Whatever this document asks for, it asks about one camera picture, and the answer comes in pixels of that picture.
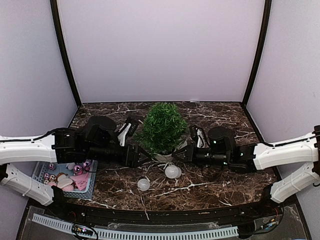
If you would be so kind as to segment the white ball string lights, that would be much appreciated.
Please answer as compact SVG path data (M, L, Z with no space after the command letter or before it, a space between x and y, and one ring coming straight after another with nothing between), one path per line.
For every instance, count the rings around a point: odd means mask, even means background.
M177 149L173 149L171 152L152 153L151 157L154 163L147 168L144 175L138 178L137 189L147 220L150 218L145 203L144 192L157 191L164 181L170 179L176 180L182 174L182 170L173 163L173 153L175 150Z

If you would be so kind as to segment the small green christmas tree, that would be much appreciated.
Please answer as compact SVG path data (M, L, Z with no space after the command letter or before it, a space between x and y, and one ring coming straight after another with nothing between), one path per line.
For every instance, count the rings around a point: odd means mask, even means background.
M172 161L172 153L185 142L188 124L174 103L155 103L146 115L135 141L157 162Z

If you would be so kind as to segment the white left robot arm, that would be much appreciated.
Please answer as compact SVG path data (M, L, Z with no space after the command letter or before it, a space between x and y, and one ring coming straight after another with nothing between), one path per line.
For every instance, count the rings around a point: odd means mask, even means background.
M138 145L128 144L139 122L131 117L117 129L106 116L92 116L77 129L55 128L44 135L0 138L0 184L34 199L60 218L71 213L61 188L46 186L19 171L13 164L47 162L56 164L117 161L120 165L136 168L151 160L151 155Z

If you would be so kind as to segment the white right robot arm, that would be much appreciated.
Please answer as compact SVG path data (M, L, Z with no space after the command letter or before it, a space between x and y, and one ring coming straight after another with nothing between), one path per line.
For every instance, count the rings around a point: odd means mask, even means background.
M223 126L211 128L207 134L200 127L190 126L193 142L172 153L172 157L196 166L220 166L238 174L255 173L267 168L302 163L286 178L263 189L255 213L266 217L275 204L320 180L320 127L304 136L287 141L259 142L237 146L235 132Z

